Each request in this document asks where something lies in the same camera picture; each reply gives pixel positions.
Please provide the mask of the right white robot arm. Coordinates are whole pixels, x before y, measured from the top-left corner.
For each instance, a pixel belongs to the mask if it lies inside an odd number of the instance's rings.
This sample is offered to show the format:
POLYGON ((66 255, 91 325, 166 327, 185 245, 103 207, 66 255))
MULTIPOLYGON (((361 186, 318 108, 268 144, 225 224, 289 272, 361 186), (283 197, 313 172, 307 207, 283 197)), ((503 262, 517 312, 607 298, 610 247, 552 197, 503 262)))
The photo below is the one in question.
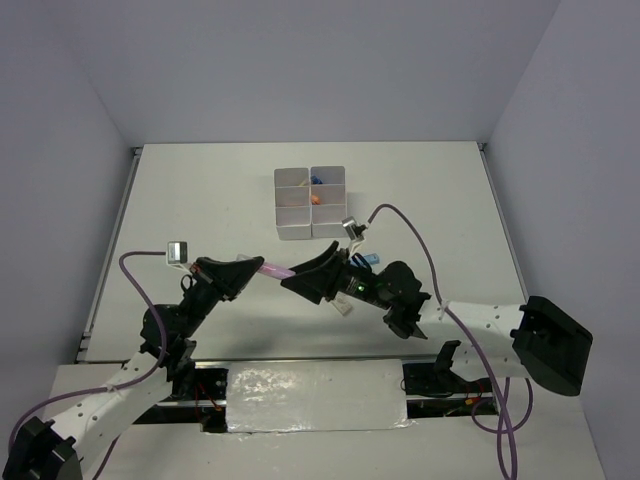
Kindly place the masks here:
POLYGON ((528 378, 567 397, 581 393, 593 335, 551 300, 487 305, 438 300, 403 261, 376 272, 332 243, 318 257, 292 267, 281 285, 319 304, 338 295, 383 310, 399 338, 426 341, 435 350, 436 383, 457 391, 491 368, 497 377, 528 378))

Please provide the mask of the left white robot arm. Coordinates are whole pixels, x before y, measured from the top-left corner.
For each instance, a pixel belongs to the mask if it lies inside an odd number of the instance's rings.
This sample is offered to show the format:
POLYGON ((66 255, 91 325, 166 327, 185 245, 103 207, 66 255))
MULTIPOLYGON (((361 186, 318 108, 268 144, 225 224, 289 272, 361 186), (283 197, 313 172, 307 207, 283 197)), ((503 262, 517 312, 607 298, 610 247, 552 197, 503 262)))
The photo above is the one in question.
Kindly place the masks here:
POLYGON ((177 304, 155 304, 141 291, 147 310, 137 349, 100 381, 29 408, 10 434, 2 478, 99 476, 136 420, 169 396, 193 392, 195 332, 218 304, 240 295, 263 263, 260 256, 231 262, 200 257, 184 270, 177 304))

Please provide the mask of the pink highlighter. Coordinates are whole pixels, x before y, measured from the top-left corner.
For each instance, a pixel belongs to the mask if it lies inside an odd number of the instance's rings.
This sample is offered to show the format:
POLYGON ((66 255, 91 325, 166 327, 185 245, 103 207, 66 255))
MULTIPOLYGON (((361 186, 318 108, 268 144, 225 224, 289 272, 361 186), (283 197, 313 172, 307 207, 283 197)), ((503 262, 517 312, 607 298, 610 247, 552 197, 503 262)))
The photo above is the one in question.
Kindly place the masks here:
POLYGON ((246 269, 253 274, 262 274, 276 280, 284 280, 295 275, 293 270, 270 263, 261 256, 238 254, 236 260, 246 265, 246 269))

